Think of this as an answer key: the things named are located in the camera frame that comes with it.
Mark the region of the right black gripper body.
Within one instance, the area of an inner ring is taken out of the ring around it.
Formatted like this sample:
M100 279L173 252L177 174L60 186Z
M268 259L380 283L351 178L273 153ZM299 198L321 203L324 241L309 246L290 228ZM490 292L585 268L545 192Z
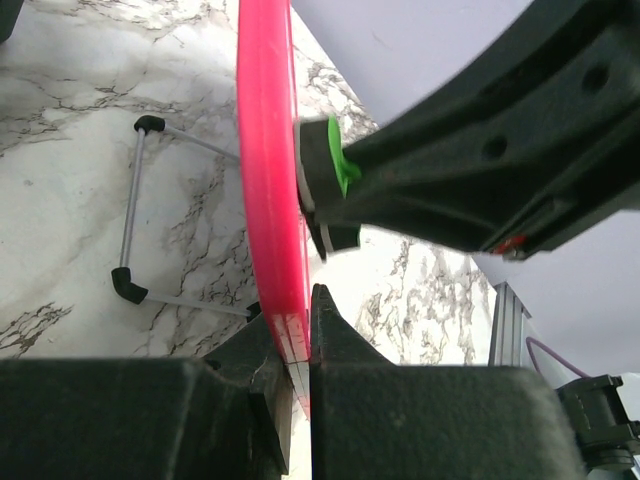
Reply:
M639 208L637 169L599 169L525 211L489 255L524 261L551 252L621 210Z

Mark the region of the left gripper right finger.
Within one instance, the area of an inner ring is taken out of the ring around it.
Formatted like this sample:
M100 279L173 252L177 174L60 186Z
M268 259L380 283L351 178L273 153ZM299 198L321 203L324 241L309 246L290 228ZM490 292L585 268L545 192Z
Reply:
M527 369L396 365L346 322L324 285L311 300L316 479L582 479L552 389Z

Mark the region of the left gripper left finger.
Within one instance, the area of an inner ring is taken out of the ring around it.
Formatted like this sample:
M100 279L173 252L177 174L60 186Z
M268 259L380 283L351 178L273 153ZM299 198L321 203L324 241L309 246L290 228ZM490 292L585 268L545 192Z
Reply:
M278 479L292 387L257 316L202 358L1 364L5 479Z

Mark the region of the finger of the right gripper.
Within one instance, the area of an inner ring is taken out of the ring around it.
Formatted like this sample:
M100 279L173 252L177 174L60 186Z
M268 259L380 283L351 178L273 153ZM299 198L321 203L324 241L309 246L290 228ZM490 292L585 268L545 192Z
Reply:
M486 253L547 195L599 169L639 171L638 3L532 3L345 154L361 178L320 221Z

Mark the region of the green black whiteboard eraser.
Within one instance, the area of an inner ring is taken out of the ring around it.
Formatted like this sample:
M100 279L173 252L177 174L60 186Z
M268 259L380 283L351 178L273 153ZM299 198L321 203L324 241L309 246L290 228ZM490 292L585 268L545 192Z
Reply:
M359 167L345 157L337 118L301 120L294 137L299 207L320 258L359 247L359 225L328 224L317 218L324 207L345 199L349 185L361 178Z

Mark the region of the pink framed whiteboard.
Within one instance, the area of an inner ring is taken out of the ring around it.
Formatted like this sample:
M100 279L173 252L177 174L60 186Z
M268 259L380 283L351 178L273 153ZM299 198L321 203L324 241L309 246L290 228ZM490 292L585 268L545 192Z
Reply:
M236 72L243 195L259 301L309 414L310 286L297 195L289 2L240 2Z

